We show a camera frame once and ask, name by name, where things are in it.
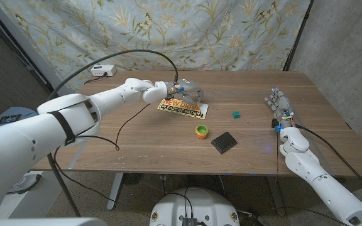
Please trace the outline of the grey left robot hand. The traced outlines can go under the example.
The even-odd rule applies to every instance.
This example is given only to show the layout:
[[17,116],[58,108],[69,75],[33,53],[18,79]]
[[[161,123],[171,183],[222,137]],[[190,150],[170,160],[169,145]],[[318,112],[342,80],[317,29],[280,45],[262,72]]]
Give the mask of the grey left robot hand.
[[165,99],[170,100],[175,96],[180,96],[187,104],[197,105],[204,98],[204,92],[195,81],[181,79],[178,82],[167,84],[167,96]]

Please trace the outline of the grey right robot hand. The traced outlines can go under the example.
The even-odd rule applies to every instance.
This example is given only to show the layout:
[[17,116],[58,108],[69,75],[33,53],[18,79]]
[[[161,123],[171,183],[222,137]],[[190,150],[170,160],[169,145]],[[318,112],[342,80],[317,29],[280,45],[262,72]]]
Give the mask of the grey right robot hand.
[[275,87],[271,91],[270,97],[265,97],[265,102],[273,111],[272,127],[277,127],[278,131],[286,127],[293,127],[294,112],[289,99],[278,87]]

